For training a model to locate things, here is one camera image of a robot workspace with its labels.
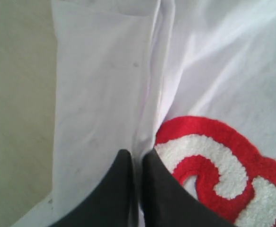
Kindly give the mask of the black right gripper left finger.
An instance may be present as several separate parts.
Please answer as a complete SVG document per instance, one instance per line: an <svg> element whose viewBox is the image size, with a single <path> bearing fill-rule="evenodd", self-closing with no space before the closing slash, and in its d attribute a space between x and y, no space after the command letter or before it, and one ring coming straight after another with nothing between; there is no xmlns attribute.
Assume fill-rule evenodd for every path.
<svg viewBox="0 0 276 227"><path fill-rule="evenodd" d="M107 174L93 192L53 227L127 227L134 196L133 163L119 150Z"/></svg>

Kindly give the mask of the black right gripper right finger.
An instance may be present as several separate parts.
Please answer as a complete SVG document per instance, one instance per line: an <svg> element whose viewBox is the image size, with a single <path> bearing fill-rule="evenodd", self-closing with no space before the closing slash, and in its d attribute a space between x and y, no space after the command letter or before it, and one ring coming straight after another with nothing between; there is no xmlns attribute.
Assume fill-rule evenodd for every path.
<svg viewBox="0 0 276 227"><path fill-rule="evenodd" d="M142 160L142 209L147 227L232 227L190 195L155 149Z"/></svg>

